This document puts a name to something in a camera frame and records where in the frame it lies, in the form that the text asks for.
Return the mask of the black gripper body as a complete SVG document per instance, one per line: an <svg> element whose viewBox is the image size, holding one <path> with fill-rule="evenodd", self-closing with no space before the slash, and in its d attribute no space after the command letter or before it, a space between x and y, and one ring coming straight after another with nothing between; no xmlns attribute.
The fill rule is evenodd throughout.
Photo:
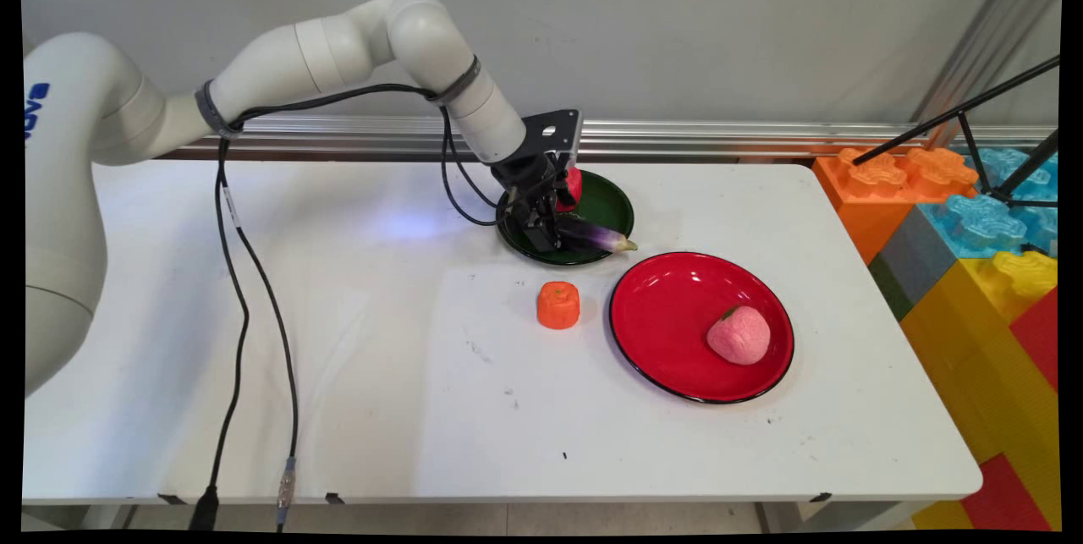
<svg viewBox="0 0 1083 544"><path fill-rule="evenodd" d="M492 177L503 186L506 197L496 206L499 217L514 216L518 207L525 208L527 215L554 217L558 186L566 185L566 151L543 151L495 161Z"/></svg>

